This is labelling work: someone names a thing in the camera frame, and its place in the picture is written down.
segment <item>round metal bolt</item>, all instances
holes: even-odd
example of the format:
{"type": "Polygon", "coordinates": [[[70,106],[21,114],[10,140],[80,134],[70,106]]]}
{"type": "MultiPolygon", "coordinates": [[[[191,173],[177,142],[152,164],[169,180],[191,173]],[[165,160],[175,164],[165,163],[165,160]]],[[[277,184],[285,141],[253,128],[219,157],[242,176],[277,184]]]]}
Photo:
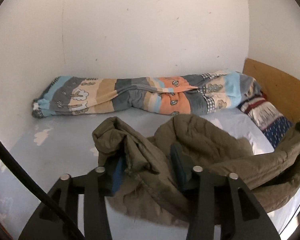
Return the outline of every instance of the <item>round metal bolt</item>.
{"type": "Polygon", "coordinates": [[[68,180],[68,179],[70,179],[70,175],[69,174],[62,174],[61,177],[60,177],[60,179],[62,179],[62,180],[68,180]]]}
{"type": "Polygon", "coordinates": [[[99,167],[96,167],[95,171],[96,171],[97,173],[103,173],[103,172],[106,171],[106,168],[103,167],[103,166],[99,166],[99,167]]]}
{"type": "Polygon", "coordinates": [[[232,173],[229,174],[229,178],[231,178],[231,179],[238,179],[239,176],[238,176],[238,174],[232,172],[232,173]]]}
{"type": "Polygon", "coordinates": [[[194,166],[192,169],[196,172],[202,172],[203,171],[203,168],[201,166],[194,166]]]}

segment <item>bed sheet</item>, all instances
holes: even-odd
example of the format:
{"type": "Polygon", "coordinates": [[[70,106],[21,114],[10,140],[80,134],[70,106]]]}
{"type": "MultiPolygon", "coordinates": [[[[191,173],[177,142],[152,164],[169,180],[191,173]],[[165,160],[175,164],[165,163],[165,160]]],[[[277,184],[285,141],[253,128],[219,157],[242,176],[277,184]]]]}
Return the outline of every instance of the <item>bed sheet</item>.
{"type": "MultiPolygon", "coordinates": [[[[94,147],[91,133],[111,116],[120,117],[146,137],[152,136],[161,124],[171,118],[134,108],[98,115],[49,117],[38,120],[10,152],[34,181],[48,192],[63,173],[75,177],[88,173],[98,165],[98,151],[94,147]]],[[[225,109],[203,117],[236,138],[246,137],[255,154],[273,151],[258,127],[238,109],[225,109]]],[[[277,230],[284,228],[287,223],[279,216],[289,217],[296,212],[296,206],[300,205],[300,193],[293,199],[291,205],[286,205],[288,208],[285,206],[280,212],[271,214],[277,230]]],[[[39,200],[3,166],[0,169],[0,221],[14,239],[18,239],[38,205],[39,200]]],[[[186,239],[187,230],[184,228],[172,230],[171,227],[134,220],[115,212],[109,205],[107,212],[114,240],[186,239]]],[[[82,209],[79,209],[81,230],[82,223],[82,209]]]]}

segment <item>headboard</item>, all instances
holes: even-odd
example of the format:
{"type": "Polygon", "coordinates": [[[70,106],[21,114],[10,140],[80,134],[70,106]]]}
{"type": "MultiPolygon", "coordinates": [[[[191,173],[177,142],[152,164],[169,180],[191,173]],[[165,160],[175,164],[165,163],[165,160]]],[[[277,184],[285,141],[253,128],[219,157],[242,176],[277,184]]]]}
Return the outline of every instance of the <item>headboard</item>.
{"type": "Polygon", "coordinates": [[[254,77],[268,100],[292,122],[300,120],[300,80],[269,65],[246,59],[243,73],[254,77]]]}

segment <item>striped blanket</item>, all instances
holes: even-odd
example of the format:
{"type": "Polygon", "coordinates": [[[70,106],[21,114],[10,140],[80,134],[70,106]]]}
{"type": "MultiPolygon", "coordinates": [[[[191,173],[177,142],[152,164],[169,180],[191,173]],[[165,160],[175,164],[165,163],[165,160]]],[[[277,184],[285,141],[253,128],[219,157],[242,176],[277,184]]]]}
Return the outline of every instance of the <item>striped blanket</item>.
{"type": "Polygon", "coordinates": [[[237,107],[258,93],[255,79],[237,72],[131,79],[60,76],[33,101],[32,115],[99,114],[129,107],[159,114],[203,115],[237,107]]]}

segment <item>red stripe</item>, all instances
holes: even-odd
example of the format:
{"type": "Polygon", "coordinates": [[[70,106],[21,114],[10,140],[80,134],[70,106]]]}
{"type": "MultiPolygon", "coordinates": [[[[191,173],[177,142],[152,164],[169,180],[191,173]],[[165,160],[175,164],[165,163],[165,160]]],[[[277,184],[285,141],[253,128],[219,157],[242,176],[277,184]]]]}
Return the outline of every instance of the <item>red stripe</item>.
{"type": "Polygon", "coordinates": [[[260,101],[255,102],[255,103],[252,104],[252,105],[249,105],[249,106],[247,107],[246,111],[244,111],[244,113],[245,113],[245,114],[248,114],[248,113],[251,111],[251,109],[256,108],[257,106],[260,106],[260,105],[263,104],[264,102],[267,102],[267,100],[263,99],[263,100],[260,100],[260,101]]]}

